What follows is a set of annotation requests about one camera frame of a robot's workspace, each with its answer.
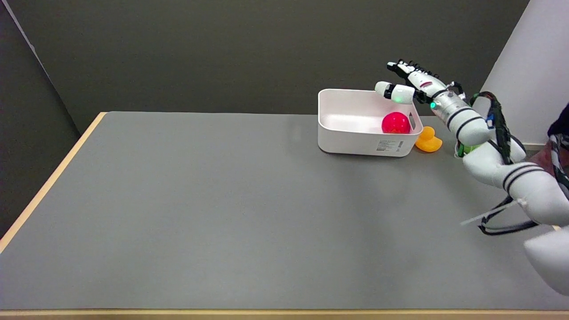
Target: rubber duck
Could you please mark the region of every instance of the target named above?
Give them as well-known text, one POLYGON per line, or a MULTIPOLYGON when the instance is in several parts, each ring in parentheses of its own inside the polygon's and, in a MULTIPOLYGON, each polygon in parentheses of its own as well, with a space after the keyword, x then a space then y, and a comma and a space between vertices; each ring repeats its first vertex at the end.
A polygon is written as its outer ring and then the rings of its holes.
POLYGON ((439 150, 442 145, 443 141, 435 137, 435 129, 430 126, 423 128, 423 132, 421 132, 415 142, 415 146, 425 152, 435 152, 439 150))

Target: gray table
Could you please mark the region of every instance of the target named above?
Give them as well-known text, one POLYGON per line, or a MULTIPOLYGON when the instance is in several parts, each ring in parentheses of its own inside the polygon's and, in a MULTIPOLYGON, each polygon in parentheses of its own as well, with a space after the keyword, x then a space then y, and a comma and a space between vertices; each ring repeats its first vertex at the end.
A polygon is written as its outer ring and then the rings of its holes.
POLYGON ((569 309, 522 251, 551 227, 459 227, 505 193, 423 122, 441 150, 383 158, 322 152, 316 116, 108 113, 2 252, 0 309, 569 309))

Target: sticker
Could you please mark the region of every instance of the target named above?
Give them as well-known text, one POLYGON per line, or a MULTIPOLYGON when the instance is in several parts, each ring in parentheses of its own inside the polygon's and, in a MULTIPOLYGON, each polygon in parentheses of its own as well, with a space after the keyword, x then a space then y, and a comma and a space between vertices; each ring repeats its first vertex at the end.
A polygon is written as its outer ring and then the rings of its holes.
POLYGON ((400 152, 401 146, 403 146, 404 141, 401 140, 380 140, 377 145, 377 151, 393 151, 400 152))

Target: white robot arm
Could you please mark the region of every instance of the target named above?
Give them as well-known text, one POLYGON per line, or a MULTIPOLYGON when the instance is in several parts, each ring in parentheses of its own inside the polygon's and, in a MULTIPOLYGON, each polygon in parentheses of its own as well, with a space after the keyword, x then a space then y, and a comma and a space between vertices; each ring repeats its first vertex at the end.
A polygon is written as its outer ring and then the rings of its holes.
POLYGON ((429 103, 433 113, 460 143, 480 145, 463 157, 463 163, 476 180, 502 188, 508 193, 508 198, 498 207, 517 200, 530 218, 525 223, 498 229, 485 225, 491 216, 483 218, 479 227, 485 234, 502 235, 537 224, 564 227, 561 231, 552 231, 526 241, 525 251, 544 281, 557 292, 569 296, 569 200, 564 187, 560 187, 558 180, 538 165, 522 162, 526 153, 520 141, 509 132, 505 135, 500 132, 498 135, 496 130, 489 127, 487 119, 466 102, 460 84, 453 82, 445 85, 437 75, 412 61, 389 62, 387 68, 403 78, 406 85, 381 81, 376 84, 376 92, 397 103, 411 104, 413 98, 421 103, 429 103))

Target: white storage box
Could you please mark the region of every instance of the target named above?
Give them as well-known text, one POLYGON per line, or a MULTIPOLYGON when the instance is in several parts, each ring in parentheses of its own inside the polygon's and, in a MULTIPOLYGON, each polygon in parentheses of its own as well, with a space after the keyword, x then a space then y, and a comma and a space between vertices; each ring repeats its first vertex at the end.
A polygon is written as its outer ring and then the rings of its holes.
POLYGON ((323 151, 403 157, 422 131, 414 104, 397 104, 375 91, 325 89, 318 93, 318 146, 323 151), (381 121, 391 112, 409 116, 409 134, 383 133, 381 121))

